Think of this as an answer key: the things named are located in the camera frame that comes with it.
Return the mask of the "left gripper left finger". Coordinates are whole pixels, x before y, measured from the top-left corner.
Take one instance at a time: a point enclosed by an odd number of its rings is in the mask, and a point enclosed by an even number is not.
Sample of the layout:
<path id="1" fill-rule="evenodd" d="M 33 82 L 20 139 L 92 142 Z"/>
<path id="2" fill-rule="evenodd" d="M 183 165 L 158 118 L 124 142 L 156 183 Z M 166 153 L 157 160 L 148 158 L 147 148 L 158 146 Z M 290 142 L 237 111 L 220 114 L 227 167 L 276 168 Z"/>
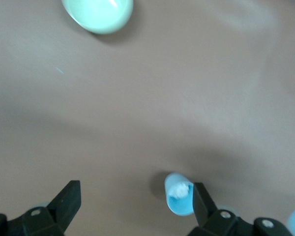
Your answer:
<path id="1" fill-rule="evenodd" d="M 71 180 L 47 206 L 8 220 L 0 213 L 0 236 L 63 236 L 81 207 L 81 183 Z"/>

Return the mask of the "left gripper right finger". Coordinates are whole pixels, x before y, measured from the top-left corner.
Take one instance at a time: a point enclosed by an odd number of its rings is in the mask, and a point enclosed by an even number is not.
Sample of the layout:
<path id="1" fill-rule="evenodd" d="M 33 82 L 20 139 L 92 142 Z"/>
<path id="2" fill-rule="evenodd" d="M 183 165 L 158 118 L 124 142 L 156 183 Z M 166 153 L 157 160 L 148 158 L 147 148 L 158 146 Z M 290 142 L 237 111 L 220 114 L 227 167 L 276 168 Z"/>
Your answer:
<path id="1" fill-rule="evenodd" d="M 204 184 L 194 183 L 193 210 L 198 222 L 190 236 L 291 236 L 281 222 L 259 217 L 252 224 L 229 210 L 218 209 Z"/>

